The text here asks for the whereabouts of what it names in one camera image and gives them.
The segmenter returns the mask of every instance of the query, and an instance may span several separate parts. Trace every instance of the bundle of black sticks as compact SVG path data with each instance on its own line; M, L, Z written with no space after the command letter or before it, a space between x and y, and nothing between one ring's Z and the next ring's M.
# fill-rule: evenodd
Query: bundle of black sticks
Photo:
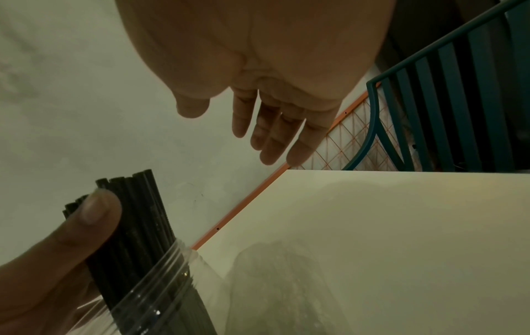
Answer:
M216 335L169 225L153 172L100 179L96 185L116 194L122 206L118 228L86 261L119 331ZM64 216L73 214L86 197L67 204Z

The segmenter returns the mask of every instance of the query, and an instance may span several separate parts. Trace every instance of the skin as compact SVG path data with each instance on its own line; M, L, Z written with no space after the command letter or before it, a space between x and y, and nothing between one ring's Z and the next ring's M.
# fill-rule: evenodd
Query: skin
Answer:
M91 199L96 207L85 201L50 236L0 267L0 334L66 334L93 307L85 304L99 291L84 260L117 227L121 205L105 190ZM89 207L99 208L98 219L83 214Z
M298 166L316 150L344 97L373 64L395 0L116 0L145 64L186 118L234 92L243 137L260 96L251 145L264 164Z

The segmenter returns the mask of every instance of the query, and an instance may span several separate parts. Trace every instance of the plastic bag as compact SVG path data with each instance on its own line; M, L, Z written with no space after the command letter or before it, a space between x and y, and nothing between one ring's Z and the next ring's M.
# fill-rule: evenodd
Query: plastic bag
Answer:
M256 244L230 273L226 335L348 335L352 330L323 273L301 244Z
M197 252L175 243L112 311L101 300L70 335L222 335L228 287Z

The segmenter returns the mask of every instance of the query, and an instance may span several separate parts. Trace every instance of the concrete floor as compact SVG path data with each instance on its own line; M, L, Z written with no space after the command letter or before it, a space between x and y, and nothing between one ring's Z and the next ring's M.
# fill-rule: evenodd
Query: concrete floor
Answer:
M179 117L112 0L2 0L0 50L0 264L98 178L153 169L176 234L193 244L285 161L264 166L249 137L233 137L230 92L200 119Z

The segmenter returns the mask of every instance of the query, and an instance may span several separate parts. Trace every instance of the table top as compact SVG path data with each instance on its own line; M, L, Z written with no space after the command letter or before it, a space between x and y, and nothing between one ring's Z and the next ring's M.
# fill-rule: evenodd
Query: table top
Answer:
M303 243L356 334L529 334L530 176L287 171L199 249Z

